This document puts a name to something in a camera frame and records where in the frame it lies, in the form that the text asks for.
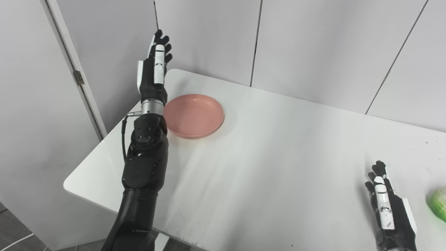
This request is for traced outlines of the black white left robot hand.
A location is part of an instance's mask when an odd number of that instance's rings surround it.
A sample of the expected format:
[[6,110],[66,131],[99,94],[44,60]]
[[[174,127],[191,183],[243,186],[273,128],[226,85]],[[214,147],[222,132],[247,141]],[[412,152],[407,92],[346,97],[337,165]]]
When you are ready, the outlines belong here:
[[166,66],[173,59],[170,53],[172,45],[169,43],[169,36],[163,35],[162,30],[157,30],[151,40],[148,56],[144,60],[139,60],[137,65],[137,88],[141,96],[141,102],[147,99],[155,99],[161,101],[163,105],[166,104],[168,94],[164,84],[155,83],[155,51],[156,46],[164,46],[164,71],[167,72]]

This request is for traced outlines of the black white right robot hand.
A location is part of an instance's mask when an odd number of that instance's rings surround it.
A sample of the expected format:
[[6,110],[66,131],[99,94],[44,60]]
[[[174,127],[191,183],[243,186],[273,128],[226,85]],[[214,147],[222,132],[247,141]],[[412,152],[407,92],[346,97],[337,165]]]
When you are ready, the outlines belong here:
[[386,164],[377,160],[365,186],[377,221],[376,243],[380,251],[416,251],[417,226],[407,198],[395,194]]

